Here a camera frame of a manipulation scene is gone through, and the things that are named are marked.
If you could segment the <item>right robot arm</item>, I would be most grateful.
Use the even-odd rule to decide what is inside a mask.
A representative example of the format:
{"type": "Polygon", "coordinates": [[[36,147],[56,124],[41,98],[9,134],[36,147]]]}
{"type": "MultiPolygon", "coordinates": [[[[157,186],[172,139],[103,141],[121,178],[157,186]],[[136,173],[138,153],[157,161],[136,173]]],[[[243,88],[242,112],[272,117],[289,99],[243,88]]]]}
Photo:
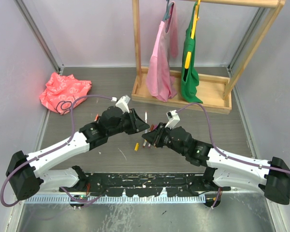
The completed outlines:
{"type": "Polygon", "coordinates": [[[202,184],[207,190],[234,187],[264,194],[278,204],[290,203],[290,169],[278,157],[271,160],[236,155],[199,140],[184,128],[159,125],[142,137],[155,147],[168,147],[194,166],[205,167],[202,184]]]}

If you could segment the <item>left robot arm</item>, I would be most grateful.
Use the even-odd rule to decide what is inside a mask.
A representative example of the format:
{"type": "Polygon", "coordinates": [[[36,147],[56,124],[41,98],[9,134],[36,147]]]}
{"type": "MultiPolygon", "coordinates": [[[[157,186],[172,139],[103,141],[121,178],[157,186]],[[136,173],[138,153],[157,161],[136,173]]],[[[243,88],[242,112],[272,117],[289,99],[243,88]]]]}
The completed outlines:
{"type": "Polygon", "coordinates": [[[143,132],[149,125],[134,109],[122,110],[111,106],[97,120],[86,124],[72,135],[45,149],[12,155],[6,177],[18,201],[26,200],[42,189],[87,187],[86,175],[80,168],[56,171],[52,168],[76,155],[91,151],[120,133],[127,135],[143,132]]]}

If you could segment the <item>yellow pen cap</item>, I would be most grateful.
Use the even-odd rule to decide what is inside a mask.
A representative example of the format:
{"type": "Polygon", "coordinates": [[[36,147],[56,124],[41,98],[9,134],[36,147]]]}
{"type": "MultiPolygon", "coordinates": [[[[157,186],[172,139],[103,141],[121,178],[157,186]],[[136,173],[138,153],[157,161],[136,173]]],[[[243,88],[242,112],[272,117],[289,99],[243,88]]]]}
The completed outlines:
{"type": "Polygon", "coordinates": [[[139,149],[139,143],[136,143],[134,151],[138,151],[138,149],[139,149]]]}

